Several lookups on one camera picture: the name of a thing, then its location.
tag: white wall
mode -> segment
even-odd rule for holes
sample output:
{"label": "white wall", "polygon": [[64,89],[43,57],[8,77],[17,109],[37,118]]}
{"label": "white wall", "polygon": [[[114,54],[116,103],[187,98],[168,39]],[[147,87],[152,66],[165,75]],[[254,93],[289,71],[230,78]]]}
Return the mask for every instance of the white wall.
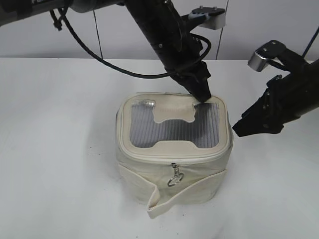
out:
{"label": "white wall", "polygon": [[[204,6],[226,7],[227,0],[173,0],[180,14]],[[276,39],[302,53],[319,24],[319,0],[229,0],[218,59],[247,60],[254,49]],[[68,17],[83,41],[99,53],[93,13]],[[156,59],[157,56],[125,7],[110,6],[96,11],[104,58]],[[215,59],[220,30],[198,28],[213,44],[208,59]],[[67,29],[58,32],[49,13],[0,27],[0,57],[89,57]],[[319,58],[319,38],[308,59]]]}

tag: zipper pull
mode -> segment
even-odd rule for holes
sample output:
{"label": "zipper pull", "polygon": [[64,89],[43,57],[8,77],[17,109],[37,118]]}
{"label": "zipper pull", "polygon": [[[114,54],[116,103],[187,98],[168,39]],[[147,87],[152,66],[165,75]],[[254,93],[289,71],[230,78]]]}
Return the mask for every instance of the zipper pull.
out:
{"label": "zipper pull", "polygon": [[171,165],[174,169],[174,175],[167,183],[169,187],[173,187],[176,184],[180,183],[184,177],[184,174],[179,172],[179,165],[175,163],[172,163]]}

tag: fabric strap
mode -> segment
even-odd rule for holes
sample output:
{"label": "fabric strap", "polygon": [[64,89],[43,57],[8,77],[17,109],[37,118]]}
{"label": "fabric strap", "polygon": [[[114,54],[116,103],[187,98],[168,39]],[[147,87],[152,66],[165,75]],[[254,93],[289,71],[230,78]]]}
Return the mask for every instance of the fabric strap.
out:
{"label": "fabric strap", "polygon": [[154,183],[146,180],[139,174],[129,170],[119,164],[120,173],[127,181],[131,192],[140,201],[147,202],[147,212],[151,219],[166,213],[176,204],[195,204],[210,200],[216,193],[219,185],[224,179],[226,170],[208,176],[179,192],[168,201],[158,204],[160,201],[160,192]]}

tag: canvas bag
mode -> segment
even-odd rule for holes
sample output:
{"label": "canvas bag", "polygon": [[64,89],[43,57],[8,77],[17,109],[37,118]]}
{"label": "canvas bag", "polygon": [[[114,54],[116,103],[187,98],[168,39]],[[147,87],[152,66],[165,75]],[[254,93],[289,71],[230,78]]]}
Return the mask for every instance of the canvas bag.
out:
{"label": "canvas bag", "polygon": [[117,159],[131,193],[153,219],[175,204],[203,203],[220,186],[233,135],[225,103],[139,93],[117,115]]}

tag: metal ring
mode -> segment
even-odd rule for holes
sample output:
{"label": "metal ring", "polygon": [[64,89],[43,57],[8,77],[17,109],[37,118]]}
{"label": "metal ring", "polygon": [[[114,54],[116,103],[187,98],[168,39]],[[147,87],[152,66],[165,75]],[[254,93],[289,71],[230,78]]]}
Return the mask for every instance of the metal ring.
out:
{"label": "metal ring", "polygon": [[176,176],[174,176],[173,178],[171,178],[171,179],[169,180],[169,182],[167,183],[167,185],[168,185],[169,187],[173,187],[173,186],[175,186],[176,184],[180,183],[180,182],[183,180],[183,177],[184,177],[184,174],[183,174],[183,173],[180,173],[179,175],[176,175]]}

